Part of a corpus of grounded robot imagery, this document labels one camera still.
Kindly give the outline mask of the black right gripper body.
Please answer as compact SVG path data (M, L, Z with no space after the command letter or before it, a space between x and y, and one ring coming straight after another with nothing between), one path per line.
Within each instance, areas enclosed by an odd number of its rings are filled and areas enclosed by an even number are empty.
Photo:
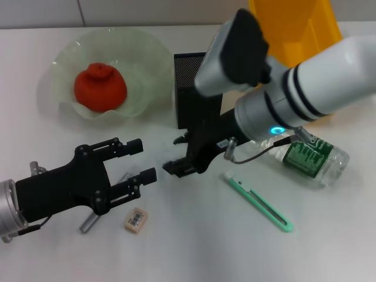
M226 150L217 144L231 137L237 139L238 145L250 141L239 128L234 109L195 128L188 141L187 162L195 168L198 174L204 173L214 158Z

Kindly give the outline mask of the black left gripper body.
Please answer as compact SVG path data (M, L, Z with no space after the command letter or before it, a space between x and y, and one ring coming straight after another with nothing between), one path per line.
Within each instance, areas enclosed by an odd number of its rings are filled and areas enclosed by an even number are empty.
M108 147L77 147L66 165L15 183L18 206L27 222L64 212L76 206L96 214L110 210L110 182L103 162L111 158Z

